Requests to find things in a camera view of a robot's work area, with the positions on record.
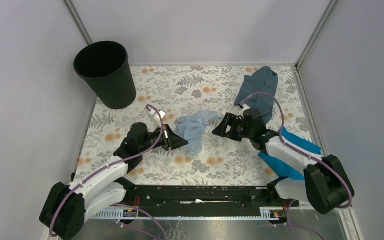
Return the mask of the light blue plastic trash bag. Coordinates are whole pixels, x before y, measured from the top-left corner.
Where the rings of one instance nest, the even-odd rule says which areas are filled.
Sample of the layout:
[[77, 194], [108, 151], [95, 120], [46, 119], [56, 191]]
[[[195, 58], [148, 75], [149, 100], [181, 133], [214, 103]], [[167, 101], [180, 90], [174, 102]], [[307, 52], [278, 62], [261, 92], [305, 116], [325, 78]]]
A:
[[175, 120], [175, 133], [188, 141], [187, 154], [196, 156], [203, 149], [202, 137], [211, 121], [218, 121], [221, 116], [212, 110], [199, 110], [192, 115], [181, 116]]

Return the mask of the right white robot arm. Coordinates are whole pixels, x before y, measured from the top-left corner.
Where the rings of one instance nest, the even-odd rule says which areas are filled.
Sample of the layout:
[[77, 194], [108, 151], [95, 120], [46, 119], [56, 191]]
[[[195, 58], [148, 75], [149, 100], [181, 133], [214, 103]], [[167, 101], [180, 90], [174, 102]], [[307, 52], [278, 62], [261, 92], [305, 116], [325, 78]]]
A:
[[338, 157], [322, 156], [317, 146], [284, 129], [267, 128], [257, 109], [244, 110], [242, 115], [226, 113], [212, 133], [237, 142], [247, 139], [259, 151], [279, 177], [268, 185], [266, 198], [271, 205], [297, 200], [327, 214], [352, 203], [355, 191]]

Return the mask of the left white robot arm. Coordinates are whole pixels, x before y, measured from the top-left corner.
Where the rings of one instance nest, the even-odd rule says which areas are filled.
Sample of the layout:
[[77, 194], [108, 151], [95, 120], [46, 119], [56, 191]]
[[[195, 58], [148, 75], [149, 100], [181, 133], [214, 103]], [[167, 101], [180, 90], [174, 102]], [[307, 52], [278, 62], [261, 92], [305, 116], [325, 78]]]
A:
[[39, 221], [49, 228], [52, 237], [71, 240], [84, 224], [107, 207], [121, 203], [132, 204], [135, 192], [117, 182], [143, 160], [143, 155], [155, 148], [176, 150], [188, 141], [163, 124], [150, 132], [145, 123], [131, 126], [120, 147], [100, 168], [85, 178], [69, 184], [56, 183], [50, 190]]

